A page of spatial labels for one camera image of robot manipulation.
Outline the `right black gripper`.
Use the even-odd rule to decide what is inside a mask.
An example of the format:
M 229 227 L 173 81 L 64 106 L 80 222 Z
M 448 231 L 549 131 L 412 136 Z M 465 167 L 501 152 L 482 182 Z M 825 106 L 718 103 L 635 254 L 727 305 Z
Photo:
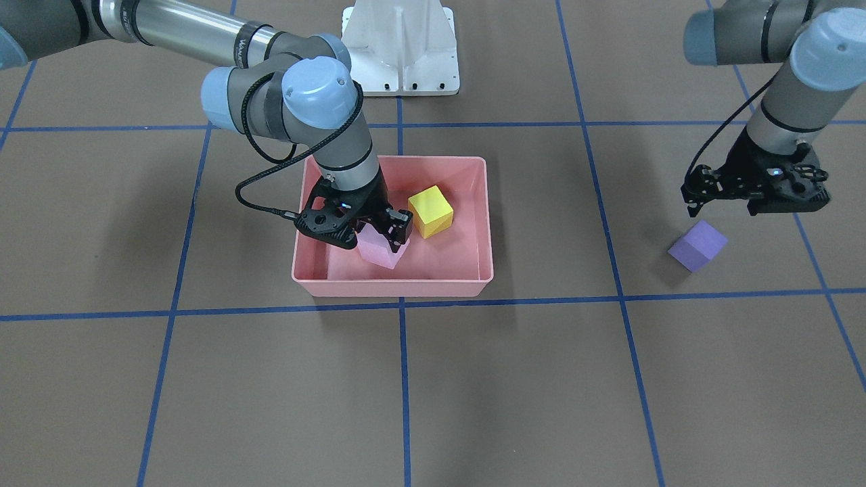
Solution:
M 329 246 L 352 250 L 358 246 L 356 227 L 364 222 L 387 241 L 391 252 L 399 252 L 412 234 L 413 217 L 410 210 L 392 208 L 386 180 L 378 170 L 367 185 L 349 191 L 337 190 L 327 179 L 319 178 L 295 228 Z

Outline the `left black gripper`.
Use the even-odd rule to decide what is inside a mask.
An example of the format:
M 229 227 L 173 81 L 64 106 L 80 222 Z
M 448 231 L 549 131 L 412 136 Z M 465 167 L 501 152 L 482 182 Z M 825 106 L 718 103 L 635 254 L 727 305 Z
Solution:
M 690 218 L 715 200 L 745 200 L 750 216 L 817 212 L 831 202 L 825 186 L 829 173 L 810 143 L 797 141 L 792 154 L 774 154 L 742 131 L 725 163 L 713 169 L 698 160 L 716 137 L 714 133 L 696 152 L 681 184 Z

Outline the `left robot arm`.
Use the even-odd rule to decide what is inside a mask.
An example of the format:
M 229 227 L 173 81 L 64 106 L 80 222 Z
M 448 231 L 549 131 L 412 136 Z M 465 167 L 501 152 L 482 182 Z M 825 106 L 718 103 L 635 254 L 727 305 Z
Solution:
M 779 65 L 748 99 L 757 108 L 725 163 L 689 165 L 681 197 L 692 218 L 715 200 L 745 200 L 752 216 L 831 201 L 813 143 L 864 84 L 864 31 L 863 1 L 727 1 L 690 17 L 690 64 Z

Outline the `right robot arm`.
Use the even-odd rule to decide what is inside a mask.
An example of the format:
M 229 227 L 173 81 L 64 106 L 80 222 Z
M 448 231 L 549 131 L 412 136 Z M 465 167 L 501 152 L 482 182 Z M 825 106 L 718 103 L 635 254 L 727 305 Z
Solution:
M 101 40 L 161 47 L 213 65 L 200 89 L 208 121 L 243 135 L 270 164 L 236 185 L 241 204 L 347 250 L 368 227 L 391 252 L 408 243 L 412 213 L 389 201 L 362 111 L 364 93 L 337 37 L 294 36 L 185 1 L 3 1 L 1 24 L 4 69 Z M 242 196 L 307 157 L 321 176 L 300 212 Z

